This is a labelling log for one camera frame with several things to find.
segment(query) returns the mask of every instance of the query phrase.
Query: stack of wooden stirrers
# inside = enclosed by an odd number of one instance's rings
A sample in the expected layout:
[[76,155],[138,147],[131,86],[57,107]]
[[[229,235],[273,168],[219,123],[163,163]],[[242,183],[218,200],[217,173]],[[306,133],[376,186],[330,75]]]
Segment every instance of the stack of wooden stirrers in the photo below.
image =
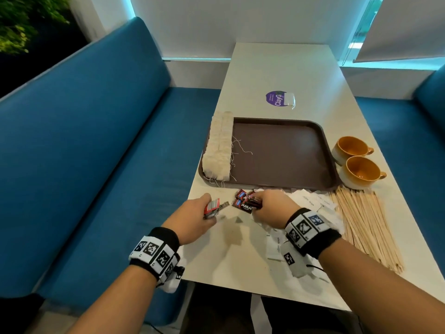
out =
[[397,274],[402,273],[402,256],[375,192],[339,187],[330,196],[338,204],[337,212],[343,218],[343,238]]

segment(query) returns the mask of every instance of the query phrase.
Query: ceramic cup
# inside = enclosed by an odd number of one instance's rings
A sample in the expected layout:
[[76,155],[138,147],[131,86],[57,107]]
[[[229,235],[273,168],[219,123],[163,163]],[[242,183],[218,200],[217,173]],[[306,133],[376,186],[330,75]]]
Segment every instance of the ceramic cup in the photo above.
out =
[[376,163],[361,156],[350,157],[341,167],[339,175],[343,184],[354,190],[364,190],[386,177]]
[[352,136],[340,138],[332,149],[332,156],[340,165],[344,165],[349,157],[367,156],[374,152],[366,143]]

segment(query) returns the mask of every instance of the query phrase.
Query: purple sticker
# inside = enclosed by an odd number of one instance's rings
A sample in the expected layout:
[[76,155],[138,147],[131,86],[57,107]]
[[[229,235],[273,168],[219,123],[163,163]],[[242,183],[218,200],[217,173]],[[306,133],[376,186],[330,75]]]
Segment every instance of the purple sticker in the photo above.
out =
[[285,91],[272,91],[266,95],[266,100],[269,104],[272,104],[273,106],[287,106],[287,104],[284,103],[284,94]]

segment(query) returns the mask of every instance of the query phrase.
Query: hand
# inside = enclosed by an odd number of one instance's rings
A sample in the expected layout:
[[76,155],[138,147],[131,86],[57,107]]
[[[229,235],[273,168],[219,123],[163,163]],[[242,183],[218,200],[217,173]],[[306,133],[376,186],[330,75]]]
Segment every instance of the hand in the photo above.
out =
[[253,196],[263,200],[263,207],[253,211],[254,219],[273,228],[285,228],[289,218],[301,208],[280,190],[258,191]]
[[185,201],[162,225],[173,230],[180,245],[190,244],[216,224],[216,218],[204,219],[204,209],[212,201],[210,194]]

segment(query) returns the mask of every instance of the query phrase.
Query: cable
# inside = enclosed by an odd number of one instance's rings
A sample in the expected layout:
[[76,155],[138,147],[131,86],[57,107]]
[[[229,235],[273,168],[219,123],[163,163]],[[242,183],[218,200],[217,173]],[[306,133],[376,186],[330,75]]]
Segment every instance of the cable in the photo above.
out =
[[155,331],[157,331],[160,334],[164,334],[163,332],[161,332],[159,329],[157,329],[155,326],[153,326],[151,323],[148,322],[148,324],[151,326],[151,328],[153,328]]
[[321,269],[320,267],[314,266],[314,265],[306,265],[306,267],[313,267],[315,269],[319,269],[320,271],[324,272],[324,269]]

